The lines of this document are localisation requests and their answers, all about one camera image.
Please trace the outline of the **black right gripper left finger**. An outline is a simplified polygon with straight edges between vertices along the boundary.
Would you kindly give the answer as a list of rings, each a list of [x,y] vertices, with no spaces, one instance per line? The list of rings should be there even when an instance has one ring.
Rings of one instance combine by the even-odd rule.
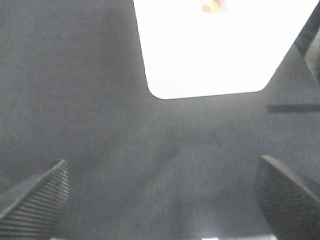
[[[0,238],[50,240],[69,196],[68,163],[61,159],[0,195]]]

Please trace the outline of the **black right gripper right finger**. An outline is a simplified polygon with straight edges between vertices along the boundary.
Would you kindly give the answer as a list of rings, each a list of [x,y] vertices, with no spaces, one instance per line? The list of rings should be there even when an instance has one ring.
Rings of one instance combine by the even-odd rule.
[[[320,238],[319,183],[272,156],[262,155],[257,164],[254,193],[278,240]]]

